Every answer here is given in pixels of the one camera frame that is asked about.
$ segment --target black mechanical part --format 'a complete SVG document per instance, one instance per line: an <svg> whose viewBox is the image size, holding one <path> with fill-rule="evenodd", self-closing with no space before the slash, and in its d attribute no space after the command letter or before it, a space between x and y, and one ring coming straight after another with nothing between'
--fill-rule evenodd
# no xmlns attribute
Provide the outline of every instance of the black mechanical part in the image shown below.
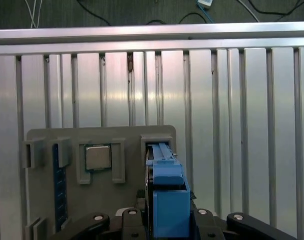
<svg viewBox="0 0 304 240"><path fill-rule="evenodd" d="M231 213L226 223L244 238L254 240L296 240L296 238L241 212Z"/></svg>
<svg viewBox="0 0 304 240"><path fill-rule="evenodd" d="M119 240L122 238L122 216L114 216L110 219L109 229L100 233L96 240Z"/></svg>
<svg viewBox="0 0 304 240"><path fill-rule="evenodd" d="M139 209L141 212L145 211L145 190L137 190L136 193L136 202L134 208Z"/></svg>
<svg viewBox="0 0 304 240"><path fill-rule="evenodd" d="M145 179L145 198L146 198L146 210L147 213L147 228L148 228L148 235L150 239L153 239L153 168L147 167L146 168L146 179Z"/></svg>
<svg viewBox="0 0 304 240"><path fill-rule="evenodd" d="M139 209L130 208L123 212L122 240L147 240Z"/></svg>
<svg viewBox="0 0 304 240"><path fill-rule="evenodd" d="M191 221L192 225L194 225L193 239L225 240L222 229L216 225L214 216L209 210L196 209L192 216Z"/></svg>
<svg viewBox="0 0 304 240"><path fill-rule="evenodd" d="M68 225L49 240L94 240L96 235L108 230L110 218L101 212L88 214Z"/></svg>

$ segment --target bolt head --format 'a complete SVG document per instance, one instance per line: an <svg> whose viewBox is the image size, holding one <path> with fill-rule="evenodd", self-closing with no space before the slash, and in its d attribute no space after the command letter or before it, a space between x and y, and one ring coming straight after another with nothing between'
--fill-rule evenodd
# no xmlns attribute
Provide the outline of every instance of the bolt head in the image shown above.
<svg viewBox="0 0 304 240"><path fill-rule="evenodd" d="M205 211L204 209L200 209L200 210L198 211L198 213L201 214L201 215L206 215L206 214L207 214L207 211Z"/></svg>
<svg viewBox="0 0 304 240"><path fill-rule="evenodd" d="M96 220L96 221L99 221L99 220L102 220L102 219L103 219L102 216L95 216L95 217L94 217L94 220Z"/></svg>
<svg viewBox="0 0 304 240"><path fill-rule="evenodd" d="M233 218L235 218L236 220L243 220L244 218L241 215L234 215Z"/></svg>

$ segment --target metal bars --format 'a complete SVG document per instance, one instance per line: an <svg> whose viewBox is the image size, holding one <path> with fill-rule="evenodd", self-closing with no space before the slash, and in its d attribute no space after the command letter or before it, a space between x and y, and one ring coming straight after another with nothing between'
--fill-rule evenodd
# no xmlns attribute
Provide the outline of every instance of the metal bars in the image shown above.
<svg viewBox="0 0 304 240"><path fill-rule="evenodd" d="M89 43L76 55L61 54L77 47L64 43L49 55L0 56L2 239L22 236L29 218L19 161L30 129L129 124L175 126L177 159L199 208L223 218L248 211L303 239L304 47L205 49L207 40L192 41L133 53L117 51L117 42L103 54L93 49L105 43Z"/></svg>

